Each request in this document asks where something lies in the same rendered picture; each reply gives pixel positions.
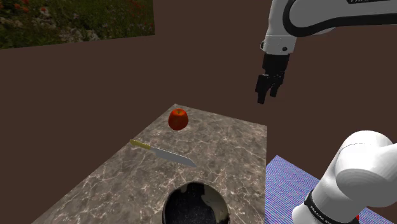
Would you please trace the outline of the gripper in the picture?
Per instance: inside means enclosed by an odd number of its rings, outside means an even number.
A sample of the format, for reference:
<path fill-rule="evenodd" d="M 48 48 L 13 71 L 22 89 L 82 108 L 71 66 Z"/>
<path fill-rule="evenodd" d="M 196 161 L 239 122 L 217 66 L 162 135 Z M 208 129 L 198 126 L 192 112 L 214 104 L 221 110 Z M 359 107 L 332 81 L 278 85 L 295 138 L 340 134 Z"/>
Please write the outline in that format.
<path fill-rule="evenodd" d="M 279 87 L 283 83 L 285 71 L 288 66 L 289 56 L 287 55 L 272 55 L 265 53 L 263 57 L 262 68 L 265 74 L 260 74 L 257 79 L 255 92 L 257 93 L 257 103 L 264 104 L 265 97 L 270 89 L 270 96 L 276 97 Z"/>

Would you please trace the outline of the red apple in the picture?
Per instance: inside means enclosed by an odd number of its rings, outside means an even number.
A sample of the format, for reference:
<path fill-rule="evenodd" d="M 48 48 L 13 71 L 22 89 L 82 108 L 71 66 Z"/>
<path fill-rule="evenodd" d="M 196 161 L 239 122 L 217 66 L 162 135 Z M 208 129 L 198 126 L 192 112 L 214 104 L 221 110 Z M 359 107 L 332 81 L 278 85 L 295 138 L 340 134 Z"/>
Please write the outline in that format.
<path fill-rule="evenodd" d="M 168 119 L 169 127 L 173 130 L 182 130 L 188 125 L 188 115 L 181 108 L 173 109 Z"/>

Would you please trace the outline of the blue striped robot stand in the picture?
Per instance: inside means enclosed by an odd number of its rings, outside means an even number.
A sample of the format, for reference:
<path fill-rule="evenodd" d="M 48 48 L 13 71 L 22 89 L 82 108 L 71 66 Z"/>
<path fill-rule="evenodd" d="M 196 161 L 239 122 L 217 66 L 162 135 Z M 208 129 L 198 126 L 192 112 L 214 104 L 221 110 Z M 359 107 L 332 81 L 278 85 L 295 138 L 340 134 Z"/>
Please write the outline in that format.
<path fill-rule="evenodd" d="M 264 224 L 293 224 L 292 211 L 319 180 L 276 156 L 266 166 Z"/>

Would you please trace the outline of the black speckled bowl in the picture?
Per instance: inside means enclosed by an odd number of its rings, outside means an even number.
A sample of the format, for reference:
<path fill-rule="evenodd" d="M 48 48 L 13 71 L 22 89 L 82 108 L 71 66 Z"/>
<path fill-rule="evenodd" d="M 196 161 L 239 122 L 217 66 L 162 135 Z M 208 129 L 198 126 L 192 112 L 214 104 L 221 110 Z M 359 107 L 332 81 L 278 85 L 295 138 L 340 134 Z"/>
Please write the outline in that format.
<path fill-rule="evenodd" d="M 192 181 L 168 195 L 162 209 L 162 224 L 230 224 L 230 211 L 216 189 Z"/>

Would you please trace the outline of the yellow-handled kitchen knife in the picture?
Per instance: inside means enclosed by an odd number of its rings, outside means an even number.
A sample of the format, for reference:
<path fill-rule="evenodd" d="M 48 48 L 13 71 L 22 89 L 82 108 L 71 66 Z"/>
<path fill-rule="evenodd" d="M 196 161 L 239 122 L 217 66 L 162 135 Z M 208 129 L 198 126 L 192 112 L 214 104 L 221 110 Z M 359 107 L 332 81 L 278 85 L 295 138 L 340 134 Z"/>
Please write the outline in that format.
<path fill-rule="evenodd" d="M 170 152 L 170 151 L 166 151 L 160 148 L 156 148 L 156 147 L 152 147 L 148 144 L 136 141 L 134 139 L 130 140 L 130 144 L 134 145 L 134 146 L 138 146 L 147 150 L 150 150 L 152 152 L 155 153 L 155 155 L 159 158 L 163 158 L 166 159 L 168 161 L 172 161 L 172 162 L 177 162 L 179 164 L 183 164 L 183 165 L 187 165 L 190 167 L 196 167 L 196 164 L 189 158 L 182 156 L 182 155 L 178 155 L 176 153 Z"/>

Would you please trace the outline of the flower garden wall picture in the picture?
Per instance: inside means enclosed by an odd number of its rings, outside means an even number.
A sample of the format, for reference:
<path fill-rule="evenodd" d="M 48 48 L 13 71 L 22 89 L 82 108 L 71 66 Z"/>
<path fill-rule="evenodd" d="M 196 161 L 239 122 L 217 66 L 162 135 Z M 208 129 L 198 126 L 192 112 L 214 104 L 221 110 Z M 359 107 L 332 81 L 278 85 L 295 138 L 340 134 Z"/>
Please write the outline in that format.
<path fill-rule="evenodd" d="M 0 49 L 154 34 L 153 0 L 0 0 Z"/>

